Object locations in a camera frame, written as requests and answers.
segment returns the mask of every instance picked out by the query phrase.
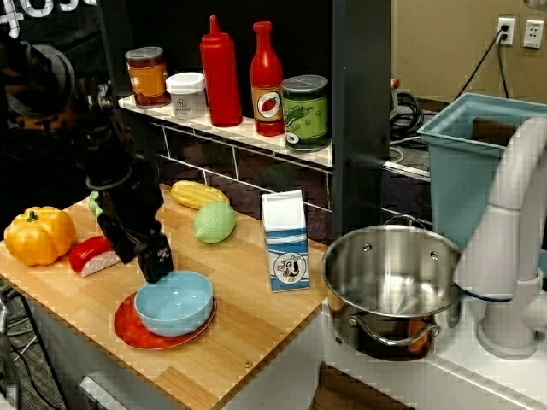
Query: electrical outlet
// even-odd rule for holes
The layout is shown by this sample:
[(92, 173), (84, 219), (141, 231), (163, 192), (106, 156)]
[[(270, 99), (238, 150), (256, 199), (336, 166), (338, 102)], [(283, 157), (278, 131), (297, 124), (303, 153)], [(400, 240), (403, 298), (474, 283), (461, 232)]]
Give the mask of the electrical outlet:
[[(501, 32), (497, 37), (496, 43), (501, 43), (502, 45), (512, 45), (513, 44), (513, 33), (515, 32), (515, 19), (509, 17), (500, 17), (497, 21), (497, 32), (500, 31), (503, 25), (509, 26), (507, 32)], [(502, 35), (507, 34), (507, 38), (501, 40)]]
[(541, 37), (544, 33), (544, 22), (539, 20), (528, 20), (524, 31), (522, 47), (538, 49), (541, 47)]

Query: red pepper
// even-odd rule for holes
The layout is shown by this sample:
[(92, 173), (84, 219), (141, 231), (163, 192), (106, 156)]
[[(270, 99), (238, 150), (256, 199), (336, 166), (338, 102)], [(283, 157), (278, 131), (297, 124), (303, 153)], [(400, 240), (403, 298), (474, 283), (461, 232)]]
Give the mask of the red pepper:
[(268, 100), (266, 100), (265, 102), (262, 103), (261, 111), (263, 113), (265, 113), (265, 112), (269, 111), (270, 109), (274, 109), (276, 104), (277, 104), (277, 98), (276, 97), (269, 98)]
[(75, 272), (81, 273), (84, 265), (95, 256), (112, 251), (106, 237), (91, 237), (72, 249), (68, 261)]

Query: yellow bell pepper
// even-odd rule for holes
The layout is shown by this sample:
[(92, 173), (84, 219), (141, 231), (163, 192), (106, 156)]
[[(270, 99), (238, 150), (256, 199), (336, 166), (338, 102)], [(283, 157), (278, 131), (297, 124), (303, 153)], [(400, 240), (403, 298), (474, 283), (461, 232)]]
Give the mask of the yellow bell pepper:
[(3, 233), (8, 252), (27, 265), (49, 265), (70, 249), (76, 229), (70, 217), (53, 207), (29, 208)]

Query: milk carton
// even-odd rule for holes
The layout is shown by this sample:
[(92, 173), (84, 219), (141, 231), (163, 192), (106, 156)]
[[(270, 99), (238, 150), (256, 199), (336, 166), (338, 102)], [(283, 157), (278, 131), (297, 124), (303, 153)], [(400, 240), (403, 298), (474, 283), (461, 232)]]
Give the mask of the milk carton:
[(262, 223), (272, 291), (308, 288), (308, 235), (302, 192), (263, 194)]

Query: red sauce bottle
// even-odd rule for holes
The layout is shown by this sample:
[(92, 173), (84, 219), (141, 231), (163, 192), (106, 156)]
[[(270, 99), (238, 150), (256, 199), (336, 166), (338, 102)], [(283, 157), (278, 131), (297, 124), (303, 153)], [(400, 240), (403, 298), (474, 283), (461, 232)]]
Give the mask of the red sauce bottle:
[(226, 33), (219, 32), (215, 16), (211, 15), (209, 25), (210, 33), (203, 36), (199, 49), (211, 123), (214, 126), (236, 126), (243, 116), (233, 41)]
[(272, 137), (285, 132), (281, 109), (281, 63), (272, 50), (272, 23), (260, 21), (253, 25), (256, 33), (256, 54), (250, 65), (250, 85), (255, 113), (255, 128), (260, 135)]

